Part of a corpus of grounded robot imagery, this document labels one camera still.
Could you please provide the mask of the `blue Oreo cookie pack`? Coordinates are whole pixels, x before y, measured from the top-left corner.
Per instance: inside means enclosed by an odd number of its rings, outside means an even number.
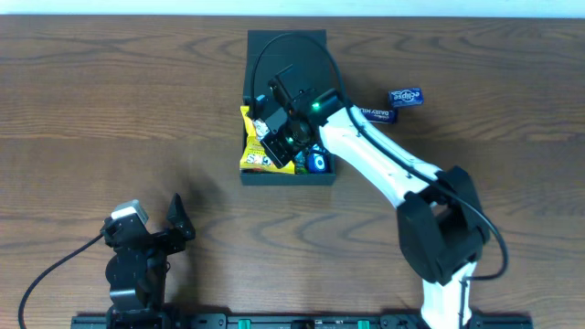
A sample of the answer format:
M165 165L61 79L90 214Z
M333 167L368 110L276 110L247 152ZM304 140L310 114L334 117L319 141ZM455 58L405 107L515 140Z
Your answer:
M306 168L311 174L322 174L328 171L327 151L318 144L314 145L305 158Z

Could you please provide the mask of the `yellow Hacks candy bag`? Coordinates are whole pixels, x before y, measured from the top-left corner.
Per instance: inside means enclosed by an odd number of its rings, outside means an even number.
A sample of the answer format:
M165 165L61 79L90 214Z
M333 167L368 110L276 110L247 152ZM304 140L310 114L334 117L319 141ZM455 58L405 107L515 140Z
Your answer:
M295 165L293 162L289 162L283 168L277 168L270 157L265 153L264 148L261 145L260 140L256 134L256 128L252 119L248 116L250 107L247 105L240 106L240 112L244 121L246 137L246 146L242 157L239 160L239 169L252 170L263 173L275 173L294 175Z

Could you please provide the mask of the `dark green box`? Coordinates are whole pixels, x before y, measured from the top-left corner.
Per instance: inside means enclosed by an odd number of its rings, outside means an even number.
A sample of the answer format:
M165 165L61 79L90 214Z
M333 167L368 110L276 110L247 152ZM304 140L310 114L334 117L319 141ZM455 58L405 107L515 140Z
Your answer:
M243 104L250 104L250 83L255 83L254 95L271 96L269 79L289 65L294 65L319 90L334 87L335 74L330 62L317 46L327 45L324 29L290 30L288 37L274 43L284 30L250 30L248 32L247 64L243 85ZM330 186L336 179L335 158L327 156L328 171L322 174L285 175L240 170L245 186Z

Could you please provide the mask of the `blue Dairy Milk chocolate bar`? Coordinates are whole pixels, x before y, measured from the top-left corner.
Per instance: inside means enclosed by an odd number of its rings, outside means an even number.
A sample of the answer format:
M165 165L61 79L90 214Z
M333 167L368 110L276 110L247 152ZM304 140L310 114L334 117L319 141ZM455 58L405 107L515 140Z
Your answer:
M398 121L398 112L396 110L375 110L369 108L361 108L360 110L370 122L394 124Z

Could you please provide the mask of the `blue Eclipse mint tin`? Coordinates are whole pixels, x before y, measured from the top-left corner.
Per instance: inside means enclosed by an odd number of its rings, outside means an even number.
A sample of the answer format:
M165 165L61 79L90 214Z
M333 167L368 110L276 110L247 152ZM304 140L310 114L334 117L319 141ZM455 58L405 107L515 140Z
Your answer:
M424 103L424 96L420 88L390 90L388 103L392 108L418 106Z

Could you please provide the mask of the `green Haribo gummy bag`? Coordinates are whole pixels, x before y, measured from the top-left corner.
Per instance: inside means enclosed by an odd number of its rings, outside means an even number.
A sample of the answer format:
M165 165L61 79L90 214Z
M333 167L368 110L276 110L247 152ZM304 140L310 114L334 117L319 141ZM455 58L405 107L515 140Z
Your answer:
M306 175L308 173L308 169L306 166L306 153L299 152L294 158L294 170L297 175Z

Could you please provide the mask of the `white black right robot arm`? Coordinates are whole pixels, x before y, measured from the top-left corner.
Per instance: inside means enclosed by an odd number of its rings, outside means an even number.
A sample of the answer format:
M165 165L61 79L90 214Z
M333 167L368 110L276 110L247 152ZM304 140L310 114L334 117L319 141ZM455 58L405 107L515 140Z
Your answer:
M465 327L472 318L468 281L490 239L471 177L410 154L340 91L317 90L293 67L267 86L280 106L266 118L269 131L261 140L272 161L282 167L319 143L352 165L397 211L400 250L422 279L424 323Z

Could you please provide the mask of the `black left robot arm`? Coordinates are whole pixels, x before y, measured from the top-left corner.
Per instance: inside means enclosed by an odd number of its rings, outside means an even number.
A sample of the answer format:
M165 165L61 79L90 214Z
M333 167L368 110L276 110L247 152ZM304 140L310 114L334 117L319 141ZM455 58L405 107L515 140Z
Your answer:
M180 311L165 303L165 281L170 270L167 258L186 249L196 230L182 198L175 194L162 231L151 233L148 215L138 200L117 206L104 220L101 234L114 256L105 276L110 284L112 307L106 313L108 328L183 328Z

